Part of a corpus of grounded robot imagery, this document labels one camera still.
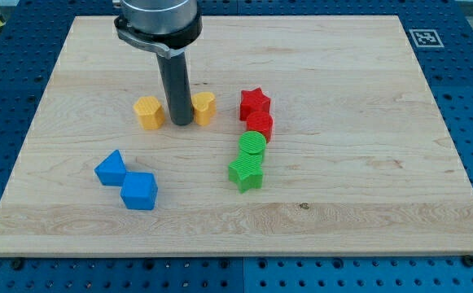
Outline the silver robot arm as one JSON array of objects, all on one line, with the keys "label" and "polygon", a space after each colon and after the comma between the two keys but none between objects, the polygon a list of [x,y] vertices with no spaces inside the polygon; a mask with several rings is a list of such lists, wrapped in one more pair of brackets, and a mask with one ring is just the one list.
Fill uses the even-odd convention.
[{"label": "silver robot arm", "polygon": [[171,59],[182,54],[201,34],[197,0],[121,0],[114,25],[129,45]]}]

